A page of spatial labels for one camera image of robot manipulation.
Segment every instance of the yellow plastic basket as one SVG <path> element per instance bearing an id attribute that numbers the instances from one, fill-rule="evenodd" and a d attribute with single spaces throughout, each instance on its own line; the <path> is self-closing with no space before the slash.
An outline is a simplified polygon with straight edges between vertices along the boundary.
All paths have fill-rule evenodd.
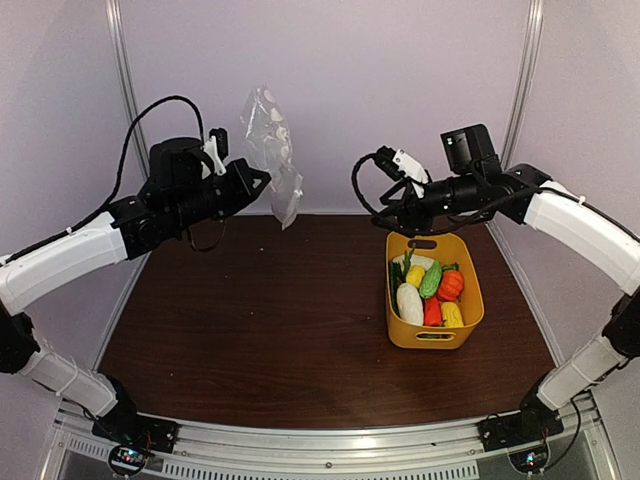
<path id="1" fill-rule="evenodd" d="M 389 262 L 416 246 L 415 253 L 440 261 L 443 265 L 457 263 L 465 286 L 458 303 L 464 327 L 418 327 L 402 321 L 391 306 Z M 484 316 L 484 303 L 476 270 L 464 241 L 453 234 L 409 239 L 398 233 L 387 237 L 387 328 L 391 341 L 402 348 L 454 350 L 464 344 Z"/>

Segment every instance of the wooden table surface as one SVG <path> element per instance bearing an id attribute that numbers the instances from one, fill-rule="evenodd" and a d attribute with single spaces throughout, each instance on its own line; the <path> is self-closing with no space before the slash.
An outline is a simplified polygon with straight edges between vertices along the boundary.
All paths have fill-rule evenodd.
<path id="1" fill-rule="evenodd" d="M 218 224 L 194 229 L 203 244 Z M 147 263 L 101 371 L 142 412 L 273 428 L 409 425 L 517 408 L 553 363 L 484 226 L 463 229 L 486 315 L 456 351 L 387 337 L 386 232 L 359 216 L 234 217 L 210 254 Z"/>

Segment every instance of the light purple wall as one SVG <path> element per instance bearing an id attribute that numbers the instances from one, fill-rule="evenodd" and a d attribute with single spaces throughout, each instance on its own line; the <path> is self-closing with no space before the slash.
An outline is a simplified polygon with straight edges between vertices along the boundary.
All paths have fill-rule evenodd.
<path id="1" fill-rule="evenodd" d="M 543 45 L 515 163 L 550 173 L 640 232 L 640 9 L 637 2 L 546 2 Z M 609 318 L 620 294 L 550 238 L 500 225 L 565 357 Z M 636 479 L 640 364 L 595 389 L 627 479 Z"/>
<path id="2" fill-rule="evenodd" d="M 106 197 L 127 122 L 103 0 L 3 2 L 0 44 L 0 252 L 11 253 Z M 141 183 L 129 161 L 127 192 Z M 38 335 L 92 365 L 132 268 L 96 272 L 34 304 Z M 0 405 L 0 478 L 34 478 L 57 401 L 3 375 Z"/>
<path id="3" fill-rule="evenodd" d="M 267 83 L 291 126 L 305 176 L 305 212 L 362 213 L 355 161 L 382 144 L 448 174 L 439 134 L 485 122 L 502 145 L 523 44 L 527 0 L 138 0 L 123 20 L 141 106 L 181 93 L 207 126 L 229 130 L 242 156 L 239 116 Z M 151 144 L 195 133 L 170 106 L 144 129 Z M 363 171 L 379 196 L 386 177 Z M 264 200 L 252 211 L 268 211 Z"/>

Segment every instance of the toy red pepper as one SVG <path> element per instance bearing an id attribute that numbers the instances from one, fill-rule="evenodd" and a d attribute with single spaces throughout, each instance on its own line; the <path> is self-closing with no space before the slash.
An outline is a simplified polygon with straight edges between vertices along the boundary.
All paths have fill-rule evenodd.
<path id="1" fill-rule="evenodd" d="M 424 326 L 439 327 L 442 325 L 442 310 L 436 297 L 431 297 L 424 305 Z"/>
<path id="2" fill-rule="evenodd" d="M 464 277 L 460 272 L 450 270 L 442 275 L 442 282 L 436 298 L 441 302 L 455 302 L 464 289 Z"/>

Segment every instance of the clear plastic bag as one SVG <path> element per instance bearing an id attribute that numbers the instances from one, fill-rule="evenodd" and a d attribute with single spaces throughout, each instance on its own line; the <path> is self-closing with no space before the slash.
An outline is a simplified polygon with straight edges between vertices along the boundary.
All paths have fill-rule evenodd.
<path id="1" fill-rule="evenodd" d="M 269 172 L 271 211 L 284 230 L 298 214 L 302 175 L 291 162 L 289 125 L 266 85 L 254 87 L 240 117 L 245 129 L 247 162 Z"/>

